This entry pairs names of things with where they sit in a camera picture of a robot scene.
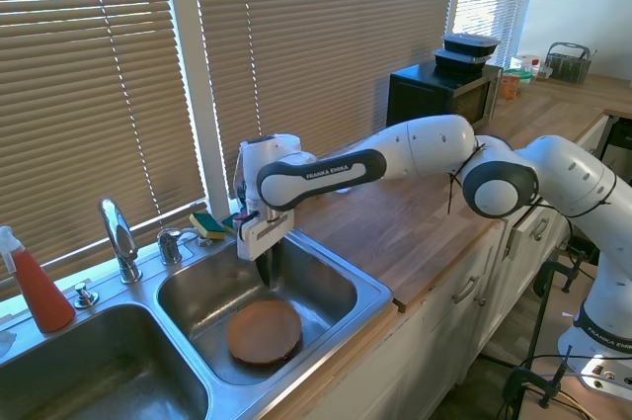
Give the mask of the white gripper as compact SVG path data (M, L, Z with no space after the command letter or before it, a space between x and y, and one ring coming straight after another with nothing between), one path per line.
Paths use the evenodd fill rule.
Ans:
M281 212L275 220L268 220L265 215L255 211L248 214L239 225L237 256L244 261L256 260L258 274L266 288L275 288L279 284L283 257L281 240L293 227L294 210Z

